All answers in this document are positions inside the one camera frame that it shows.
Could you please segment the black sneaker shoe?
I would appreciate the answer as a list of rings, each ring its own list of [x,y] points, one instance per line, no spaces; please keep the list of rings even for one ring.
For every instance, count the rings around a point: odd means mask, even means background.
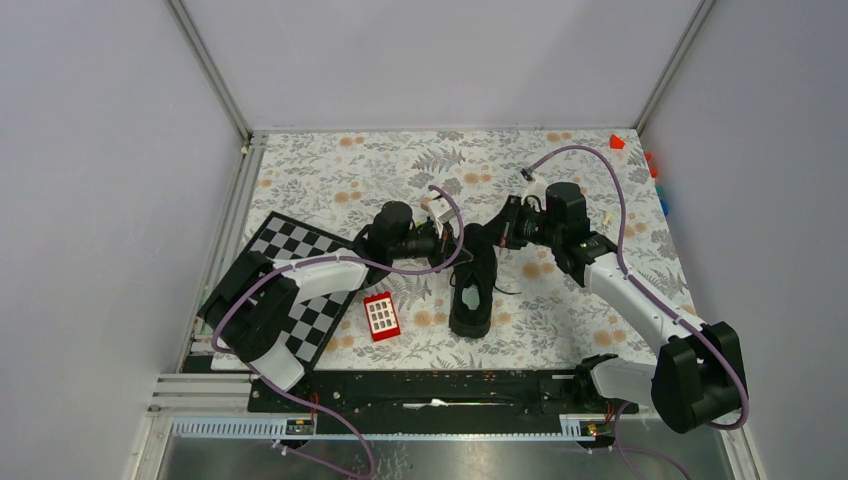
[[[461,261],[453,269],[449,328],[457,336],[479,339],[491,327],[497,256],[494,246],[484,238],[480,224],[466,225],[464,240],[463,249],[471,259]]]

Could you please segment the black shoelace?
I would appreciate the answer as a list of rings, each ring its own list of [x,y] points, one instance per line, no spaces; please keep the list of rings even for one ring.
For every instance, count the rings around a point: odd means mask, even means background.
[[[455,286],[456,286],[456,273],[457,273],[457,269],[458,269],[459,267],[462,267],[462,266],[466,266],[466,265],[472,264],[473,262],[474,262],[474,255],[473,255],[470,251],[467,251],[466,249],[462,249],[462,250],[461,250],[461,253],[460,253],[460,255],[459,255],[459,257],[457,258],[457,261],[453,264],[453,271],[452,271],[452,273],[451,273],[451,275],[450,275],[450,279],[449,279],[449,285],[450,285],[451,287],[455,287]],[[499,294],[507,295],[507,296],[517,296],[517,295],[521,295],[521,294],[522,294],[522,292],[521,292],[521,291],[508,291],[508,290],[504,290],[504,289],[502,289],[501,287],[499,287],[497,284],[495,284],[495,285],[493,286],[493,290],[494,290],[495,292],[499,293]]]

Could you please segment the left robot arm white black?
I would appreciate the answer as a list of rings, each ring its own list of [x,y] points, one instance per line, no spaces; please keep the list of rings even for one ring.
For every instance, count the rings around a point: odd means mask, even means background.
[[[409,205],[386,203],[353,242],[331,253],[275,262],[258,251],[240,254],[201,304],[197,317],[213,330],[214,350],[229,353],[272,387],[288,411],[309,401],[305,366],[289,348],[284,320],[294,306],[338,292],[375,285],[401,259],[425,259],[428,273],[451,266],[464,243],[451,221],[462,219],[445,193],[424,207],[428,219],[414,226]]]

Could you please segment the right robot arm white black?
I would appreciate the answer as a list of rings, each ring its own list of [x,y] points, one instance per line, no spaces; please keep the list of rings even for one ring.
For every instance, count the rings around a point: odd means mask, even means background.
[[[574,183],[547,187],[544,200],[511,195],[482,229],[496,247],[548,248],[557,267],[609,304],[643,338],[653,363],[613,354],[584,359],[575,369],[575,402],[597,412],[611,400],[644,405],[677,433],[738,412],[736,429],[750,411],[741,346],[725,322],[707,324],[669,299],[627,264],[621,249],[592,229],[586,199]]]

